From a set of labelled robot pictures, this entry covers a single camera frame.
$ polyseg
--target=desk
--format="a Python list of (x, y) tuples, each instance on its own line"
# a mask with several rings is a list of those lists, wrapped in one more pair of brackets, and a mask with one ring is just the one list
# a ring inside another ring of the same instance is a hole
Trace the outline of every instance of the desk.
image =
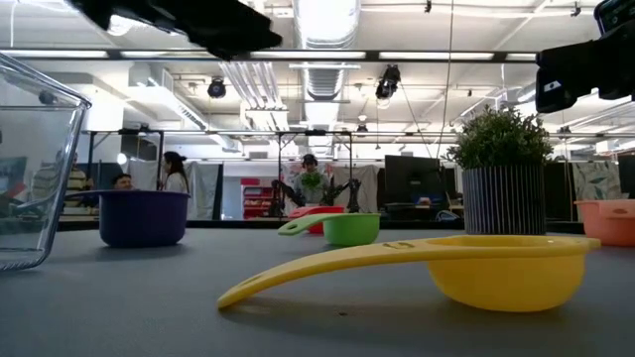
[[(384, 230), (379, 241), (459, 233)], [(0, 275), (0, 356), (612, 357), (635, 347), (634, 249), (591, 253), (578, 294), (541, 313), (453, 302), (421, 263), (318, 275), (216, 310), (243, 279), (327, 249), (274, 230), (190, 229), (183, 244), (148, 250), (60, 233), (42, 266)]]

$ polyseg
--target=metal frame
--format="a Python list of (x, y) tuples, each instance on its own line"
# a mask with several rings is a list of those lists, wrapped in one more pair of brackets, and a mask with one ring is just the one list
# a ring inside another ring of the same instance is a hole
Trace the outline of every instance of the metal frame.
[[(20, 60), (131, 60), (131, 61), (222, 61), (205, 49), (52, 49), (0, 48), (0, 52)], [(332, 54), (341, 54), (340, 58)], [(414, 62), (445, 63), (535, 63), (535, 52), (523, 51), (391, 51), (391, 50), (294, 50), (272, 49), (237, 56), (245, 61), (293, 62)]]
[[(91, 131), (91, 130), (87, 130), (82, 132), (82, 134), (88, 134), (90, 136), (89, 139), (89, 144), (88, 144), (88, 167), (86, 168), (86, 178), (90, 179), (91, 178), (91, 174), (92, 174), (92, 157), (93, 157), (93, 151), (94, 149), (96, 149), (99, 144), (101, 144), (108, 136), (110, 136), (111, 134), (117, 134), (117, 135), (136, 135), (139, 136), (139, 134), (144, 133), (144, 134), (159, 134), (159, 153), (157, 155), (157, 162), (159, 163), (157, 165), (157, 189), (160, 188), (160, 177), (161, 177), (161, 157), (163, 156), (163, 146), (164, 146), (164, 141), (165, 141), (165, 133), (163, 130), (152, 130), (152, 129), (121, 129), (121, 130), (95, 130), (95, 131)], [(97, 134), (106, 134), (106, 137), (101, 139), (99, 142), (97, 142), (97, 144), (95, 144), (95, 136), (97, 136)]]
[[(293, 132), (293, 131), (286, 131), (286, 132), (275, 132), (274, 135), (276, 135), (278, 137), (278, 181), (282, 182), (282, 150), (284, 148), (287, 147), (287, 145), (289, 145), (292, 141), (294, 141), (294, 139), (296, 139), (296, 137), (298, 137), (298, 135), (305, 135), (308, 137), (311, 136), (327, 136), (327, 135), (332, 135), (333, 137), (339, 139), (339, 136), (347, 136), (348, 137), (348, 146), (346, 147), (348, 149), (348, 175), (349, 175), (349, 179), (353, 178), (353, 136), (351, 132), (330, 132), (330, 131), (323, 131), (323, 130), (307, 130), (304, 132)], [(284, 143), (283, 145), (283, 137), (285, 135), (292, 135), (292, 138), (289, 139), (286, 143)], [(278, 198), (279, 204), (283, 203), (283, 198), (282, 195)]]

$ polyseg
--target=woman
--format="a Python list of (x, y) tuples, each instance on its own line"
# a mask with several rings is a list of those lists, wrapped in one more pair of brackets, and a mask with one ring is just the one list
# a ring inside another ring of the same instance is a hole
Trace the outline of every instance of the woman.
[(183, 167), (186, 159), (175, 152), (163, 154), (163, 170), (168, 175), (163, 187), (164, 191), (190, 193), (190, 183)]

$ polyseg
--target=white shirt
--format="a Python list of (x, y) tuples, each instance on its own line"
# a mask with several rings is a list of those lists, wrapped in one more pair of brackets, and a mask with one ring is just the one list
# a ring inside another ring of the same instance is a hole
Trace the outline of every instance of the white shirt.
[(171, 174), (166, 179), (164, 191), (188, 193), (188, 184), (181, 174)]

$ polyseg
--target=clear glass bowl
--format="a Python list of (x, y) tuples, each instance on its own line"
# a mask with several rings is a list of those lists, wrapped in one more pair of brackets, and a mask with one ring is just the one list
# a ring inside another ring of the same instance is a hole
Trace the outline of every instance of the clear glass bowl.
[(51, 253), (75, 145), (90, 102), (0, 54), (0, 271)]

